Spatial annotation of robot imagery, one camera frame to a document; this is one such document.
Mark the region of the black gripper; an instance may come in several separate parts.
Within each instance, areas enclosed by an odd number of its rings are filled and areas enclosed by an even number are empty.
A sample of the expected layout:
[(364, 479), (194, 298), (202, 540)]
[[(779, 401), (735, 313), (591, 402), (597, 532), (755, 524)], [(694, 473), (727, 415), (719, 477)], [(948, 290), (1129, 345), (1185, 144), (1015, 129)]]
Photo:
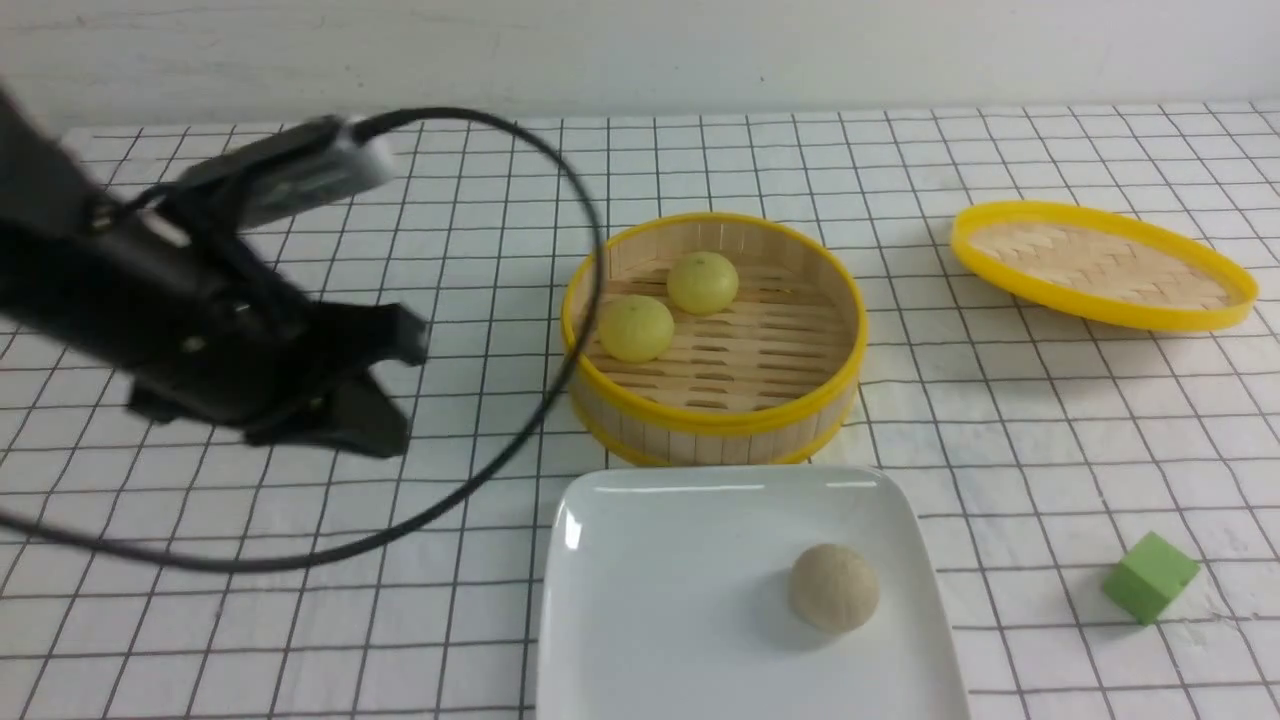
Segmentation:
[(155, 421), (229, 427), (251, 447), (389, 459), (410, 420), (370, 372), (306, 393), (301, 357), (328, 369), (428, 360), (430, 325), (399, 304), (315, 304), (242, 238), (243, 190), (146, 190), (90, 204), (90, 236), (122, 273), (143, 338), (131, 407)]

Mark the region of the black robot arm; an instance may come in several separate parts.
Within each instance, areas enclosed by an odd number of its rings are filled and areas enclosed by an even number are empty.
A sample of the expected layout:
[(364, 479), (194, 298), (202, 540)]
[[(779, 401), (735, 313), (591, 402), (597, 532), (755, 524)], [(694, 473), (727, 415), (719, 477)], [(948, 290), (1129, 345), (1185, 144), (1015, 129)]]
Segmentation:
[(389, 177), (355, 119), (326, 115), (125, 201), (5, 97), (3, 315), (124, 372), (127, 407), (147, 420), (399, 456), (410, 421), (372, 369), (424, 364), (426, 323), (310, 299), (241, 234)]

